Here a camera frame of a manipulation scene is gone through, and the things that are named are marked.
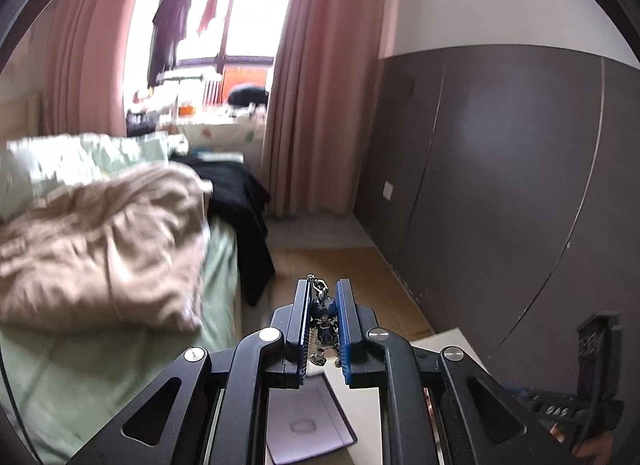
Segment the person's right hand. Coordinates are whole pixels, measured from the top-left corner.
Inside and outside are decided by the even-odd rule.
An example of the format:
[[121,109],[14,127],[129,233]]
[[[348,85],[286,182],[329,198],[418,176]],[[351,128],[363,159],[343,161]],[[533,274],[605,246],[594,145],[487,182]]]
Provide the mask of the person's right hand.
[[576,445],[573,455],[576,459],[581,459],[585,464],[606,465],[613,454],[614,433],[605,431],[598,437],[584,441]]

